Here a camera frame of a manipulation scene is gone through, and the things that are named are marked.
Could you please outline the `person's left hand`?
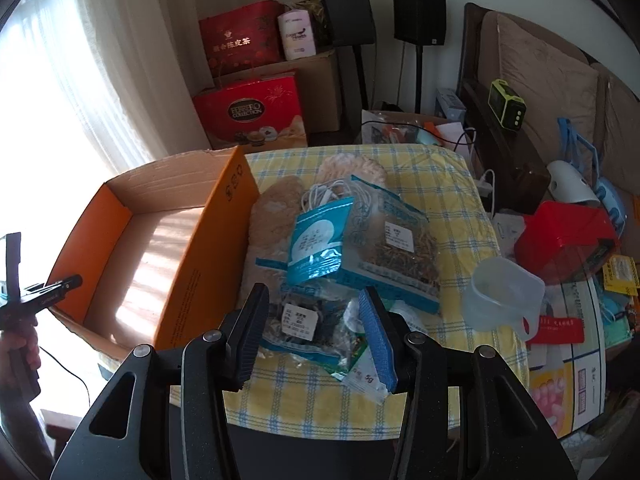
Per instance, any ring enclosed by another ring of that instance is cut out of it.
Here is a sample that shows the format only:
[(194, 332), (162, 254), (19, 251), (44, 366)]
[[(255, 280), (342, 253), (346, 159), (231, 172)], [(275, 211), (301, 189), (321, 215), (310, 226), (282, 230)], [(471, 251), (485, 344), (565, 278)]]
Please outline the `person's left hand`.
[(1, 385), (2, 387), (17, 387), (17, 379), (12, 367), (11, 356), (18, 356), (24, 351), (24, 362), (30, 370), (40, 369), (41, 359), (36, 331), (37, 320), (26, 318), (9, 330), (2, 330), (0, 339)]

